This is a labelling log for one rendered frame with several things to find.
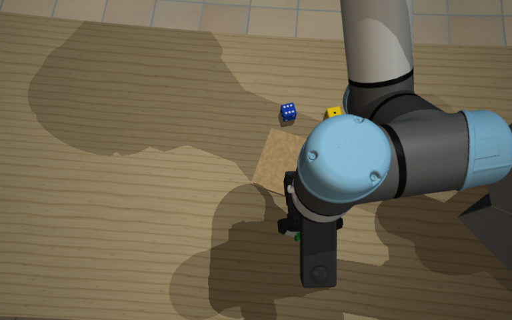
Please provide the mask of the yellow die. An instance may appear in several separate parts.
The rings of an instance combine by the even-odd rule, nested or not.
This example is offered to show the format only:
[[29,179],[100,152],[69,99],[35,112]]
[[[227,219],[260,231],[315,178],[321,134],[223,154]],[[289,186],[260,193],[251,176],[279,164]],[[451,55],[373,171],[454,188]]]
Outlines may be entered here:
[[341,113],[341,109],[340,107],[331,107],[331,108],[327,108],[326,112],[325,112],[325,118],[330,118],[332,116],[336,116],[336,115],[342,115]]

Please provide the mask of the blue die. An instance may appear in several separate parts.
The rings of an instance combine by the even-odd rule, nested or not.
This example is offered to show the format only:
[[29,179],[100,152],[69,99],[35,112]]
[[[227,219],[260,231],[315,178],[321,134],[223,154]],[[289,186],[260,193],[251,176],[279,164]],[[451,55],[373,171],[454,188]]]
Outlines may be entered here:
[[282,116],[282,119],[283,121],[290,121],[290,120],[294,120],[296,118],[296,110],[295,110],[295,106],[294,106],[294,103],[288,103],[288,104],[284,104],[284,105],[281,105],[281,116]]

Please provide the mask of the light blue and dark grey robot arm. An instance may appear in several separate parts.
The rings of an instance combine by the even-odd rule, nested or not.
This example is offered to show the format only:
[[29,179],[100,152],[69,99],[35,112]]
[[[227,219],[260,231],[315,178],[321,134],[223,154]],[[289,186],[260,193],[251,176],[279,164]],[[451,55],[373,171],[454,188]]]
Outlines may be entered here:
[[287,186],[298,211],[324,223],[300,216],[304,288],[336,286],[337,219],[354,205],[464,191],[512,168],[512,132],[498,114],[446,113],[414,93],[413,0],[340,3],[346,114],[312,130]]

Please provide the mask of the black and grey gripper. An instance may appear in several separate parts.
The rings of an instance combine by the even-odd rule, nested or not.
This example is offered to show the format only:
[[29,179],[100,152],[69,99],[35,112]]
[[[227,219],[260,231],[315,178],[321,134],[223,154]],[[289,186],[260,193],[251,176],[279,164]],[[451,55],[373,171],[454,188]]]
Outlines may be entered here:
[[[284,191],[286,196],[286,205],[288,209],[287,218],[278,220],[278,232],[281,234],[285,234],[291,237],[296,237],[297,233],[300,232],[300,216],[302,218],[312,222],[312,223],[318,223],[316,221],[312,221],[305,216],[303,216],[298,209],[296,208],[291,193],[287,192],[287,186],[292,185],[295,171],[286,171],[285,172],[285,178],[284,178]],[[297,222],[296,222],[297,221]],[[343,218],[339,218],[337,220],[337,230],[341,229],[343,227]]]

